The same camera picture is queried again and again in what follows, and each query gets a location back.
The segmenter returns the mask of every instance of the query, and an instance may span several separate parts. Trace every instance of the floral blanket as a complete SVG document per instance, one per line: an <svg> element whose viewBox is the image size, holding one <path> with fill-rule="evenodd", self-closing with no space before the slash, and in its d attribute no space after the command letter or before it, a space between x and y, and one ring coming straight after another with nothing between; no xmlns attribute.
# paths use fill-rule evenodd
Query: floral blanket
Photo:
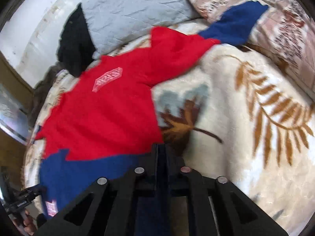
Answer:
<svg viewBox="0 0 315 236"><path fill-rule="evenodd" d="M206 22L172 28L194 34ZM148 45L149 36L144 36L111 55ZM66 71L59 74L36 127L60 93L76 82ZM216 45L188 73L156 86L152 98L165 142L186 165L207 177L226 176L290 236L302 231L315 203L315 106L270 59L251 49ZM26 187L39 183L43 149L44 140L28 148ZM180 213L184 206L177 208ZM175 223L184 227L181 219Z"/></svg>

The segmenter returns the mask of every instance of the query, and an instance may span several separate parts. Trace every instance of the shirt logo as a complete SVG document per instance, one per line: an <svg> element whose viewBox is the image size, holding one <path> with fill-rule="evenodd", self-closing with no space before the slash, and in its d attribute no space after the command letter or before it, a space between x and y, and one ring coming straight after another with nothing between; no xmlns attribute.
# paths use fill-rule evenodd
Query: shirt logo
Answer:
<svg viewBox="0 0 315 236"><path fill-rule="evenodd" d="M46 201L46 207L49 216L54 217L58 213L57 202L55 200L52 202Z"/></svg>
<svg viewBox="0 0 315 236"><path fill-rule="evenodd" d="M92 91L97 92L103 85L120 78L121 75L122 68L120 67L117 67L116 69L106 72L105 74L103 74L102 76L95 80Z"/></svg>

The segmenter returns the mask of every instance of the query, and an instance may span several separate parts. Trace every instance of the screw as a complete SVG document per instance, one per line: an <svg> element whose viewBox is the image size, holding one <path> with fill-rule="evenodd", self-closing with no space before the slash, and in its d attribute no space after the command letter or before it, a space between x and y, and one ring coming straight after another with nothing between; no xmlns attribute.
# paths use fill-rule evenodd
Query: screw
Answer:
<svg viewBox="0 0 315 236"><path fill-rule="evenodd" d="M107 183L107 179L105 177L101 177L97 180L97 183L100 185L106 184Z"/></svg>
<svg viewBox="0 0 315 236"><path fill-rule="evenodd" d="M181 167L181 172L183 172L183 173L189 173L191 171L192 171L192 169L190 167L186 167L186 166Z"/></svg>
<svg viewBox="0 0 315 236"><path fill-rule="evenodd" d="M142 174L144 172L144 168L138 167L134 170L137 174Z"/></svg>
<svg viewBox="0 0 315 236"><path fill-rule="evenodd" d="M224 177L224 176L219 176L219 177L217 178L217 180L218 180L218 182L221 183L221 184L227 183L227 178Z"/></svg>

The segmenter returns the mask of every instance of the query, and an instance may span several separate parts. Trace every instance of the wall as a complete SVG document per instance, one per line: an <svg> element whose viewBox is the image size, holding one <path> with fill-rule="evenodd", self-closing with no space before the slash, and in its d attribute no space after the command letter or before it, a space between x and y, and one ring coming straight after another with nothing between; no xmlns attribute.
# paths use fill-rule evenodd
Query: wall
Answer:
<svg viewBox="0 0 315 236"><path fill-rule="evenodd" d="M0 51L31 86L57 61L63 25L81 0L25 0L0 32Z"/></svg>

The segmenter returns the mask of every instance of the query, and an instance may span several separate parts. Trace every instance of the gray pillow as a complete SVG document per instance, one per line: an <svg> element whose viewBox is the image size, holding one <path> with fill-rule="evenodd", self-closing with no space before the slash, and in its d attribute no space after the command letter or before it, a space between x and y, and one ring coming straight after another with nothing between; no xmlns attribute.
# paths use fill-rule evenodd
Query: gray pillow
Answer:
<svg viewBox="0 0 315 236"><path fill-rule="evenodd" d="M188 0L83 0L82 9L96 47L94 59L148 34L152 26L200 17Z"/></svg>

